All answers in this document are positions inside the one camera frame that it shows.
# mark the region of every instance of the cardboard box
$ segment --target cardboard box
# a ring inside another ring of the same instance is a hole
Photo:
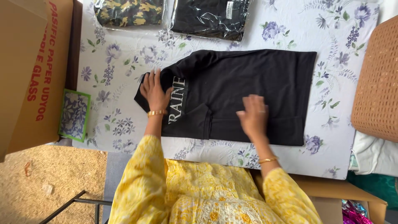
[[[0,161],[57,141],[72,19],[72,0],[5,0],[0,95]]]
[[[253,180],[262,197],[263,178],[261,172],[250,170]],[[343,223],[341,200],[354,200],[359,202],[368,211],[368,218],[374,224],[384,224],[387,202],[373,196],[347,181],[310,177],[302,175],[290,175],[300,188],[312,200],[324,224]]]

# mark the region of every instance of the woman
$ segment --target woman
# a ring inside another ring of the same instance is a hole
[[[151,111],[163,112],[172,89],[163,92],[158,69],[145,75],[140,91]],[[245,111],[237,115],[260,158],[265,200],[247,169],[164,159],[159,112],[149,115],[144,137],[125,168],[109,223],[322,223],[269,148],[263,102],[257,95],[244,97]]]

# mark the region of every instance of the clear plastic bag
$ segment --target clear plastic bag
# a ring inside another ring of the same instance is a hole
[[[164,0],[99,0],[94,4],[96,18],[105,28],[158,25],[162,23]]]
[[[191,36],[242,41],[250,1],[175,0],[168,29]]]

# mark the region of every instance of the folded black t-shirt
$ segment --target folded black t-shirt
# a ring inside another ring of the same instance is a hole
[[[162,136],[250,142],[236,111],[242,97],[264,96],[270,144],[301,146],[316,52],[200,50],[160,73],[174,87]],[[140,91],[134,100],[148,112]]]
[[[249,0],[175,0],[171,30],[241,41]]]

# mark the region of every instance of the woman's left hand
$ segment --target woman's left hand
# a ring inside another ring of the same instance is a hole
[[[150,73],[145,74],[144,83],[141,84],[140,91],[148,101],[151,111],[164,110],[169,104],[173,87],[170,87],[166,93],[163,92],[160,85],[160,69],[157,69],[155,73],[152,70]]]

